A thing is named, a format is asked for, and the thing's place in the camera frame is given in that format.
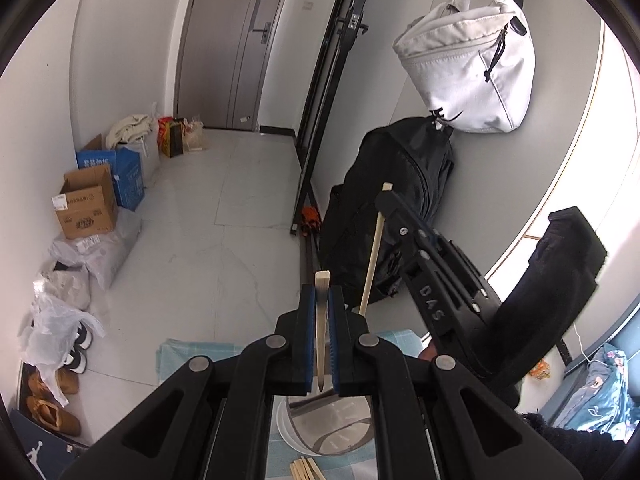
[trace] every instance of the black bag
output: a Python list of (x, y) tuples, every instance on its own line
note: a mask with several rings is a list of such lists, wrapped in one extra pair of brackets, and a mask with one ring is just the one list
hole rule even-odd
[[(360, 304), (378, 212), (374, 200), (385, 182), (429, 223), (453, 168), (452, 128), (435, 118), (412, 117), (370, 131), (344, 183), (331, 190), (320, 230), (318, 257), (340, 285), (349, 306)], [(392, 296), (400, 285), (400, 234), (385, 226), (369, 303)]]

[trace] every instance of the shoe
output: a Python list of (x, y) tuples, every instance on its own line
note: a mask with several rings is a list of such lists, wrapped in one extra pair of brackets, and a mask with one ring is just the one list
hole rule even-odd
[(77, 346), (73, 346), (66, 355), (64, 367), (76, 374), (82, 374), (86, 370), (86, 356)]
[(47, 430), (58, 431), (69, 436), (79, 436), (80, 421), (60, 406), (45, 399), (27, 397), (27, 407), (33, 420)]
[(78, 335), (76, 335), (74, 345), (80, 347), (82, 350), (87, 350), (93, 340), (94, 336), (84, 323), (78, 323)]
[[(75, 395), (80, 389), (78, 375), (72, 373), (66, 368), (60, 368), (59, 370), (56, 370), (56, 382), (58, 383), (60, 390), (62, 390), (62, 393), (65, 395)], [(29, 385), (31, 393), (37, 399), (51, 400), (53, 398), (49, 387), (44, 382), (42, 382), (39, 371), (36, 370), (29, 376), (27, 384)]]

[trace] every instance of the pile of wooden sticks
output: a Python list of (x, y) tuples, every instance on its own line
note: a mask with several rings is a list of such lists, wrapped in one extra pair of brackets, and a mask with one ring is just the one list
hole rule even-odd
[(291, 474), (293, 475), (293, 480), (326, 480), (322, 471), (316, 464), (316, 461), (309, 457), (299, 458), (298, 460), (294, 460), (291, 464), (289, 464), (291, 468)]

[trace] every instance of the floor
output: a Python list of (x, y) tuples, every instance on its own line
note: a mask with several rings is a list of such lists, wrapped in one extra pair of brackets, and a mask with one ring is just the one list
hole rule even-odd
[(298, 306), (300, 247), (289, 234), (300, 166), (290, 137), (209, 130), (208, 149), (161, 158), (137, 209), (140, 238), (90, 312), (107, 335), (69, 410), (92, 444), (158, 384), (168, 338), (246, 344)]

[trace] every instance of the silver bolt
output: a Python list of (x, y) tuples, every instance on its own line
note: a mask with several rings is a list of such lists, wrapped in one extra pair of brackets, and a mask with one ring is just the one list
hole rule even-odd
[(209, 368), (209, 360), (201, 355), (189, 361), (189, 370), (192, 372), (203, 372), (207, 368)]
[(287, 340), (281, 335), (274, 334), (267, 338), (266, 343), (269, 348), (282, 348), (287, 344)]
[(440, 370), (453, 370), (456, 367), (456, 360), (450, 355), (439, 355), (436, 357), (436, 366)]
[(377, 345), (380, 342), (380, 339), (378, 338), (377, 335), (362, 334), (358, 338), (358, 341), (362, 346), (372, 347), (372, 346)]

